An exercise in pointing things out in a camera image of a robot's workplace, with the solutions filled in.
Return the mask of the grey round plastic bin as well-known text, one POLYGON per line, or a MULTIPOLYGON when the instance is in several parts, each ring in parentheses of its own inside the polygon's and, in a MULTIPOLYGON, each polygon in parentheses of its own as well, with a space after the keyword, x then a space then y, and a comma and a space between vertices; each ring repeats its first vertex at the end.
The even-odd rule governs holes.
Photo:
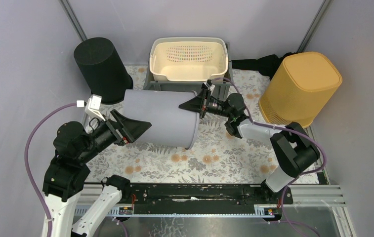
POLYGON ((192 148, 197 138, 199 114, 180 109, 179 105, 196 96, 193 91, 127 90, 123 115, 152 125, 136 143, 192 148))

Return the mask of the grey plastic crate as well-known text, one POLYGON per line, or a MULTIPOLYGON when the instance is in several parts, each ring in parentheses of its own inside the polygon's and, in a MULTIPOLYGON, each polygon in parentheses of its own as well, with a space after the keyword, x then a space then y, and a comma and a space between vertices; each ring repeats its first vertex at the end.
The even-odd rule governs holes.
MULTIPOLYGON (((229 59, 228 71, 222 78, 213 79, 215 85, 215 90, 213 96, 224 100, 226 99, 231 82, 233 81, 231 75, 231 61, 229 59)), ((157 81, 154 80, 153 75, 150 71, 147 72, 147 76, 144 82, 143 88, 145 90, 154 90, 154 91, 176 91, 176 92, 200 92, 202 84, 205 81, 193 81, 193 82, 171 82, 171 81, 157 81)))

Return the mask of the black ribbed waste bin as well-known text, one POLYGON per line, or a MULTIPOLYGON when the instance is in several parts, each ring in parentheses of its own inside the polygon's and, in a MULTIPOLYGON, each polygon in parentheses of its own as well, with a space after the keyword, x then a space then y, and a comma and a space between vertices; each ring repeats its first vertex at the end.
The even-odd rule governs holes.
POLYGON ((133 89, 133 79, 109 39, 87 39, 75 48, 73 56, 91 94, 101 96, 103 104, 119 103, 125 92, 133 89))

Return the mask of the yellow slatted waste basket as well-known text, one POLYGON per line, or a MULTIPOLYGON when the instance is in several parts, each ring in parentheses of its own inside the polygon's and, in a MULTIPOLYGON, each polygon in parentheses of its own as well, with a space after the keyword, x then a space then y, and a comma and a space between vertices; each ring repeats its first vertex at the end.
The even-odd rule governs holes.
POLYGON ((342 83, 334 64, 318 52, 287 56, 258 106, 267 123, 309 127, 342 83))

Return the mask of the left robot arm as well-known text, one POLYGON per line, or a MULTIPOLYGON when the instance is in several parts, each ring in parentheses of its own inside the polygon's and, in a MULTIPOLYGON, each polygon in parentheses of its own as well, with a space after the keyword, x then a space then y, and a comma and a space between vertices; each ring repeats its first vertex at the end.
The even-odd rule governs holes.
POLYGON ((73 223, 77 202, 90 174, 87 163, 112 144, 134 143, 152 126, 147 121, 126 118, 116 110, 112 110, 111 115, 113 119, 98 120, 97 127, 90 133, 76 121, 58 128, 53 141, 55 156, 42 187, 47 207, 42 236, 90 237, 115 204, 132 197, 130 181, 112 175, 106 179, 93 205, 73 223))

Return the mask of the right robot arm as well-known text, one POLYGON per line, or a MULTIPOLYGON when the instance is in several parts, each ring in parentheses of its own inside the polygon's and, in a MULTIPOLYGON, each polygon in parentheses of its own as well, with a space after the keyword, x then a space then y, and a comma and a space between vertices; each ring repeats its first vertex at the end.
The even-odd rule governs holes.
POLYGON ((221 101, 211 96, 210 90, 202 89, 196 97, 178 107, 196 112, 200 118, 207 113, 226 117, 225 128, 231 136, 251 139, 272 147, 279 166, 261 184, 263 188, 260 195, 267 203, 274 203, 280 197, 280 190, 303 174, 321 156, 318 147, 299 123, 279 126, 251 120, 245 114, 247 107, 239 93, 232 93, 225 101, 221 101))

